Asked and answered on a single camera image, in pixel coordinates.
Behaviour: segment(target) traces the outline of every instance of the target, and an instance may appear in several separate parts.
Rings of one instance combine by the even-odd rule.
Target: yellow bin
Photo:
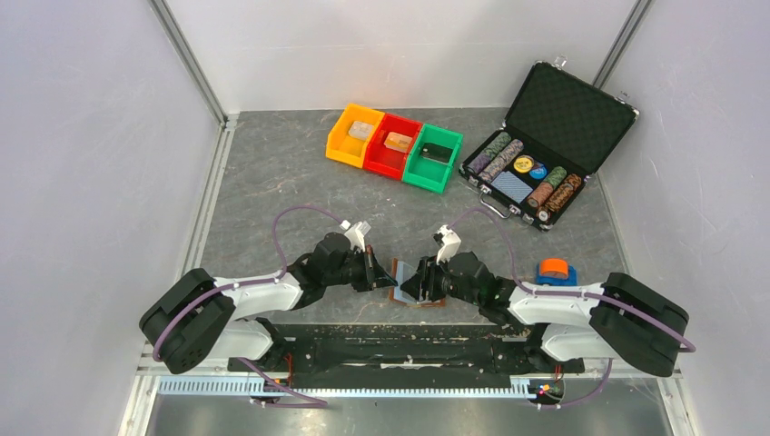
[[[353,103],[348,104],[340,119],[337,120],[337,123],[329,132],[329,137],[326,140],[326,157],[355,166],[356,168],[362,168],[366,147],[369,146],[371,136],[377,130],[377,126],[380,125],[383,116],[385,116],[383,112]],[[356,139],[348,134],[348,131],[356,121],[373,126],[371,133],[365,141]]]

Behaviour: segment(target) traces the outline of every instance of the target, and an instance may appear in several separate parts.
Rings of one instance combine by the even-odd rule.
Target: white wall
[[[144,0],[3,2],[0,54],[0,434],[115,434],[216,125]]]
[[[614,72],[642,112],[602,171],[638,278],[689,310],[707,435],[770,426],[770,4],[655,2]]]
[[[229,112],[507,106],[537,60],[591,81],[633,0],[168,0]]]

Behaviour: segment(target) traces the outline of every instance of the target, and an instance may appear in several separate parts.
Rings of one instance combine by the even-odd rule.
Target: gray floor
[[[334,399],[328,410],[263,410],[238,397],[159,396],[148,435],[666,436],[654,380],[614,380],[574,409],[536,411],[521,400]],[[569,398],[595,381],[568,381]]]
[[[461,157],[500,125],[505,109],[395,110],[396,114],[465,134]],[[454,173],[443,195],[367,173],[324,157],[326,135],[340,111],[242,114],[222,180],[202,266],[214,275],[243,277],[275,271],[271,222],[282,209],[312,203],[355,222],[366,220],[383,264],[392,257],[416,263],[437,250],[431,235],[461,212],[479,205],[475,190]],[[476,216],[460,224],[463,247],[473,250],[499,275],[508,274],[508,255],[494,228]],[[624,271],[610,215],[593,180],[550,233],[519,219],[505,228],[516,245],[518,273],[532,276],[536,262],[562,257],[582,283]],[[290,261],[311,250],[333,223],[298,211],[279,226]],[[450,301],[445,308],[407,309],[384,291],[356,294],[330,289],[323,300],[297,312],[275,313],[274,322],[484,322],[473,306]],[[569,380],[568,399],[595,386]],[[325,411],[266,411],[243,398],[159,396],[148,434],[281,435],[668,435],[671,434],[654,380],[613,380],[593,401],[571,410],[537,412],[519,401],[343,400]]]
[[[465,135],[465,159],[499,128],[505,108],[392,110]],[[438,247],[431,235],[470,207],[478,193],[454,173],[444,194],[387,179],[324,157],[326,136],[340,111],[245,113],[239,121],[222,188],[203,252],[202,266],[216,276],[243,277],[279,268],[272,248],[273,217],[295,204],[325,207],[352,223],[371,224],[368,243],[380,262],[397,257],[415,263]],[[508,254],[494,227],[481,215],[458,226],[465,250],[473,250],[498,275],[508,275]],[[600,282],[625,267],[601,186],[594,179],[549,233],[518,218],[505,228],[517,253],[518,274],[533,275],[535,264],[561,257],[573,264],[582,283]],[[314,212],[285,215],[279,241],[292,262],[334,230],[331,219]],[[473,306],[449,301],[444,308],[407,309],[389,302],[386,291],[355,293],[329,289],[297,312],[275,313],[274,322],[485,322]]]

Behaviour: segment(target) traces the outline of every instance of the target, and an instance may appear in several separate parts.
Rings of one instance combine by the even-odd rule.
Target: gray mat
[[[464,160],[500,127],[505,108],[392,110],[424,123],[465,135]],[[244,277],[277,270],[272,247],[273,217],[295,204],[316,204],[352,223],[371,224],[367,242],[390,267],[398,257],[417,264],[435,254],[431,235],[460,213],[479,205],[479,194],[457,172],[444,194],[324,157],[326,136],[341,111],[244,113],[232,141],[222,188],[214,211],[202,266],[215,276]],[[617,239],[597,179],[549,233],[519,218],[504,223],[515,244],[518,274],[532,277],[535,264],[561,257],[574,265],[581,283],[601,282],[610,272],[624,271]],[[310,211],[292,212],[279,224],[279,241],[293,262],[335,230],[331,219]],[[463,250],[472,250],[497,275],[508,276],[508,252],[491,223],[480,214],[461,223]],[[275,313],[273,322],[487,322],[464,302],[443,308],[408,309],[388,300],[387,291],[356,293],[330,288],[325,297],[296,312]]]

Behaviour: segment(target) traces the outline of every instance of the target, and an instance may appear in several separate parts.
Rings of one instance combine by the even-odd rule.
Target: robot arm
[[[160,357],[171,373],[190,370],[203,359],[243,356],[268,361],[279,355],[281,339],[266,320],[243,322],[269,311],[292,311],[317,302],[328,286],[350,284],[358,292],[392,286],[395,281],[377,263],[364,236],[367,223],[350,226],[345,234],[328,233],[312,253],[300,256],[279,273],[242,279],[212,278],[204,269],[190,270],[139,323],[155,345],[166,332]],[[196,304],[173,327],[173,319],[191,302]]]
[[[522,288],[514,280],[495,276],[474,253],[458,253],[459,237],[446,226],[434,239],[439,253],[422,258],[417,273],[401,285],[416,300],[459,298],[478,306],[479,313],[496,324],[532,326],[529,359],[536,366],[619,357],[653,375],[673,373],[680,352],[678,340],[632,313],[587,298],[611,296],[683,334],[689,320],[685,310],[641,282],[613,272],[605,282],[589,286],[522,282]]]

